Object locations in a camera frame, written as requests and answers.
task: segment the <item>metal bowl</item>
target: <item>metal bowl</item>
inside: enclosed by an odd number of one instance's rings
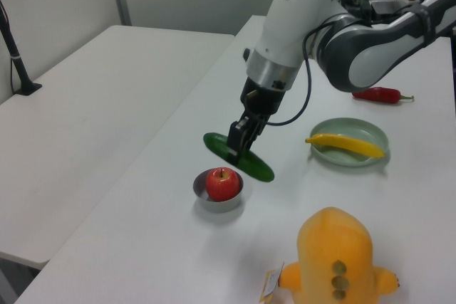
[[[232,199],[227,201],[215,202],[209,198],[209,194],[206,191],[206,177],[212,169],[206,170],[198,175],[193,182],[193,191],[197,195],[197,201],[203,208],[213,213],[226,213],[227,211],[236,208],[241,203],[242,188],[244,187],[244,181],[240,174],[236,172],[239,178],[239,193]]]

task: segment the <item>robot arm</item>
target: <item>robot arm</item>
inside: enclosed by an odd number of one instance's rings
[[[337,0],[273,0],[247,61],[241,94],[246,110],[229,130],[229,162],[238,162],[279,109],[304,61],[304,37],[328,22],[333,25],[315,33],[306,50],[334,87],[357,92],[456,25],[456,0],[425,0],[391,24],[377,26],[361,23]]]

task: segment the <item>green plate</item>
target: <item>green plate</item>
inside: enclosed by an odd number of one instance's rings
[[[384,131],[364,120],[351,117],[337,117],[326,120],[320,122],[312,129],[310,137],[318,133],[346,135],[347,137],[371,142],[379,146],[385,153],[388,151],[388,137]],[[383,160],[383,158],[372,158],[337,147],[317,144],[311,146],[311,151],[328,162],[343,165],[344,167],[363,167]]]
[[[227,137],[219,133],[206,133],[203,137],[206,147],[228,162],[228,146]],[[238,163],[235,165],[239,170],[242,170],[250,177],[258,179],[262,182],[270,182],[274,179],[274,172],[268,164],[263,162],[252,151],[243,151]]]

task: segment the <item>yellow plush toy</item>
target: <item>yellow plush toy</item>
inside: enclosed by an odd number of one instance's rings
[[[297,245],[299,261],[279,279],[295,304],[376,304],[380,295],[398,289],[393,272],[373,266],[367,229],[340,209],[314,214],[301,227]]]

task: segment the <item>red chili pepper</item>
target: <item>red chili pepper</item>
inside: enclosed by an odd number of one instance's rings
[[[374,87],[353,93],[355,99],[376,101],[377,103],[398,103],[399,100],[413,100],[413,96],[403,96],[397,89]]]

